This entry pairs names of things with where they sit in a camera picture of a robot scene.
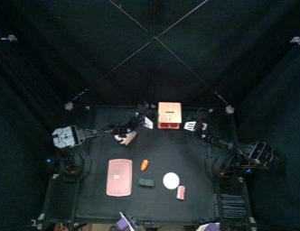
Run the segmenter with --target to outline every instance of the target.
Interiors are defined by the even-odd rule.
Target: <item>black fabric wall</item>
[[[0,1],[63,103],[234,106],[300,32],[300,0]]]
[[[14,43],[0,42],[0,228],[29,230],[42,213],[45,158],[63,106]]]
[[[268,141],[281,157],[250,181],[256,218],[300,230],[300,46],[294,45],[238,107],[244,142]]]
[[[50,134],[85,89],[81,106],[225,106],[218,92],[240,139],[268,141],[286,161],[250,185],[256,215],[300,225],[300,0],[0,0],[8,34],[19,41],[0,42],[0,227],[41,213]]]

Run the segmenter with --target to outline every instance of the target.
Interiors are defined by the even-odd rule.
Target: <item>white round plate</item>
[[[174,172],[169,172],[164,177],[164,184],[168,189],[177,189],[180,186],[180,177]]]

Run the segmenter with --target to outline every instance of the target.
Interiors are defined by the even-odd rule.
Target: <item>black table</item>
[[[182,109],[182,122],[196,115],[197,109]],[[81,128],[102,128],[117,122],[126,124],[134,116],[134,108],[91,106],[69,115],[66,125]],[[212,132],[236,138],[233,115],[225,108],[216,109],[209,117]],[[193,139],[193,133],[182,129],[153,130],[139,127],[131,143],[118,144],[113,137],[94,138],[83,146],[93,158],[90,175],[77,183],[59,177],[50,180],[45,202],[45,226],[50,223],[110,223],[119,220],[119,212],[133,214],[141,220],[157,223],[196,224],[214,220],[214,187],[206,175],[205,160],[222,151]],[[133,161],[131,194],[115,198],[106,195],[107,163],[113,159]],[[143,159],[150,161],[141,171]],[[185,200],[177,199],[177,190],[166,189],[164,176],[176,172],[186,188]],[[156,181],[153,188],[141,187],[138,180]]]

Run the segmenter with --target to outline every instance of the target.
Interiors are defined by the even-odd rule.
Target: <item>wire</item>
[[[143,28],[143,30],[146,32],[149,32],[145,27],[137,22],[137,20],[126,13],[126,11],[121,8],[121,6],[118,6],[111,0],[109,0],[109,2],[131,18],[131,20]]]
[[[157,37],[164,35],[206,2],[208,0],[205,0]]]
[[[202,145],[201,142],[200,142],[201,140],[197,139],[197,135],[194,135],[194,133],[193,133],[193,138],[194,138],[194,142],[197,143],[198,146],[205,147],[205,148],[209,148],[212,146],[210,144],[209,145]]]
[[[95,81],[93,84],[91,88],[99,83],[99,81],[150,44],[146,43],[117,66],[114,69],[111,69],[102,77],[99,80]],[[85,89],[70,101],[69,103],[74,102],[90,89]]]
[[[182,65],[186,67],[186,69],[189,71],[192,71],[192,73],[194,74],[194,76],[197,77],[197,79],[201,81],[201,77],[196,74],[196,72],[193,71],[193,69],[186,65],[186,63],[182,61],[182,59],[177,56],[177,54],[172,51],[172,49],[168,47],[168,45],[154,36],[156,40],[161,43],[161,45],[168,49],[168,51],[172,53],[172,55],[176,57],[176,59],[182,63]],[[228,101],[224,99],[224,97],[220,95],[220,93],[217,92],[216,89],[213,89],[205,81],[202,81],[206,88],[209,90],[212,90],[214,92],[214,94],[217,95],[217,97],[221,99],[221,101],[225,103],[226,106],[229,106],[230,104],[228,103]]]

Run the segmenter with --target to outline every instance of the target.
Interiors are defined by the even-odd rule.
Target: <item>pink rectangular tray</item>
[[[106,194],[125,197],[131,194],[131,160],[115,159],[109,161],[106,176]]]

